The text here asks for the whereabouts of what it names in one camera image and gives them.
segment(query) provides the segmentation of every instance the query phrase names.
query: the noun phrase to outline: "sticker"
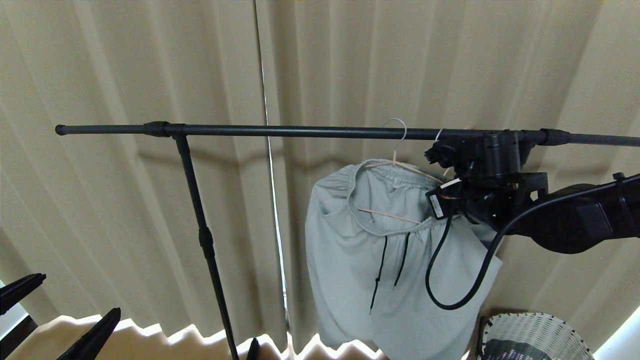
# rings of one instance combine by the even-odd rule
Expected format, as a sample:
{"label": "sticker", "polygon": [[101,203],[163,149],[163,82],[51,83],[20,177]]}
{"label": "sticker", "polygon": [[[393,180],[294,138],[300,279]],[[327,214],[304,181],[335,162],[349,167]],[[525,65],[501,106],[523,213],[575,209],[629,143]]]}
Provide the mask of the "sticker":
{"label": "sticker", "polygon": [[429,200],[431,201],[431,205],[433,206],[433,211],[436,212],[436,217],[444,217],[444,213],[442,212],[442,208],[440,207],[440,202],[438,201],[438,196],[433,194],[429,196]]}

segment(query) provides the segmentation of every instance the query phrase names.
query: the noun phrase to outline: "white hanger hook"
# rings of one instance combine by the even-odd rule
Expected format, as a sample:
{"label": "white hanger hook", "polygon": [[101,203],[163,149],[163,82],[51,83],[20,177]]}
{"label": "white hanger hook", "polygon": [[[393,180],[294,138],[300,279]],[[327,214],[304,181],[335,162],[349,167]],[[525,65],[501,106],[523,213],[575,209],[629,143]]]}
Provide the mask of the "white hanger hook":
{"label": "white hanger hook", "polygon": [[388,119],[387,121],[385,121],[382,124],[382,127],[385,127],[385,125],[387,125],[388,122],[390,122],[391,120],[396,120],[396,121],[400,121],[400,124],[402,124],[402,126],[404,126],[404,135],[402,136],[402,139],[398,140],[398,142],[396,143],[396,147],[394,147],[394,152],[396,150],[398,150],[398,146],[400,146],[400,143],[402,142],[402,140],[404,140],[404,138],[406,138],[406,124],[404,123],[404,121],[402,121],[401,119],[397,118],[397,117],[392,117],[391,119]]}

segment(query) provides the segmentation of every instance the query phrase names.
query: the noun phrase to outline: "clothes rack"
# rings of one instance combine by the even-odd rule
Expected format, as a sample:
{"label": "clothes rack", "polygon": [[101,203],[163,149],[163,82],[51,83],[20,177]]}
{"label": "clothes rack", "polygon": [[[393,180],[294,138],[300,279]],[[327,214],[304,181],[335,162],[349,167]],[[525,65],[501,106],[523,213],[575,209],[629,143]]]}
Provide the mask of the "clothes rack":
{"label": "clothes rack", "polygon": [[[156,137],[172,137],[177,144],[182,159],[191,201],[193,203],[196,220],[198,222],[198,240],[207,260],[209,275],[213,283],[220,315],[227,334],[227,341],[232,359],[239,360],[236,343],[233,337],[231,322],[225,301],[223,286],[220,281],[218,265],[213,248],[213,237],[207,226],[202,209],[202,201],[195,177],[193,162],[189,151],[187,136],[279,136],[305,138],[359,138],[359,139],[400,139],[405,129],[383,127],[328,127],[328,126],[240,126],[240,125],[193,125],[172,124],[155,121],[143,125],[87,125],[66,126],[57,125],[58,135],[71,134],[143,134]],[[409,140],[439,140],[453,138],[474,138],[499,133],[498,130],[475,129],[407,129],[405,139]],[[566,143],[616,145],[640,147],[640,137],[572,134],[557,129],[520,130],[518,139],[542,146],[563,145]],[[257,358],[259,344],[254,338],[249,351],[248,360]]]}

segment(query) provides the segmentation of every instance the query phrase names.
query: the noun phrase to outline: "wicker basket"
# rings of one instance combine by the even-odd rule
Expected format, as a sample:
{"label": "wicker basket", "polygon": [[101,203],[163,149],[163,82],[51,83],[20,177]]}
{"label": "wicker basket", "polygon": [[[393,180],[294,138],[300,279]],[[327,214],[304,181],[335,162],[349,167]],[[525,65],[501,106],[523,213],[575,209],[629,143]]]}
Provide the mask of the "wicker basket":
{"label": "wicker basket", "polygon": [[482,318],[477,360],[593,360],[566,322],[543,313]]}

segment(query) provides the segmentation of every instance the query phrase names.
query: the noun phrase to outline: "drawstring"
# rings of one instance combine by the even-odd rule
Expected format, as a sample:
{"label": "drawstring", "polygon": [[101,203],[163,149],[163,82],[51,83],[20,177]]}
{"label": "drawstring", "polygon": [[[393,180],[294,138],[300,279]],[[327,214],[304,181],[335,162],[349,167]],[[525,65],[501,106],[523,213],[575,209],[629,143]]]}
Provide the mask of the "drawstring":
{"label": "drawstring", "polygon": [[378,277],[376,278],[376,287],[373,289],[373,296],[371,297],[371,306],[369,306],[369,315],[373,310],[373,301],[376,300],[376,292],[378,292],[378,283],[380,282],[380,276],[382,275],[382,265],[385,263],[385,252],[387,251],[387,242],[389,238],[385,236],[385,247],[382,249],[382,260],[380,260],[380,270],[378,270]]}
{"label": "drawstring", "polygon": [[394,283],[394,287],[398,285],[398,280],[400,280],[400,274],[402,273],[402,269],[404,268],[404,259],[406,259],[406,250],[409,247],[409,233],[404,237],[404,253],[402,254],[402,263],[400,263],[400,270],[398,270],[398,276],[396,277],[396,282]]}
{"label": "drawstring", "polygon": [[[404,237],[404,252],[402,255],[402,262],[400,263],[400,270],[398,270],[398,275],[396,276],[396,281],[394,283],[394,287],[398,285],[398,280],[400,280],[400,274],[402,273],[402,269],[404,268],[404,260],[406,259],[406,251],[409,247],[409,234],[407,233]],[[387,252],[387,243],[389,238],[385,236],[385,247],[382,249],[382,259],[380,260],[380,269],[378,270],[378,277],[376,278],[376,287],[373,288],[373,296],[371,297],[371,306],[369,306],[369,315],[371,315],[371,311],[373,310],[373,302],[376,300],[376,293],[378,292],[378,283],[380,282],[380,277],[382,276],[382,267],[385,264],[385,253]]]}

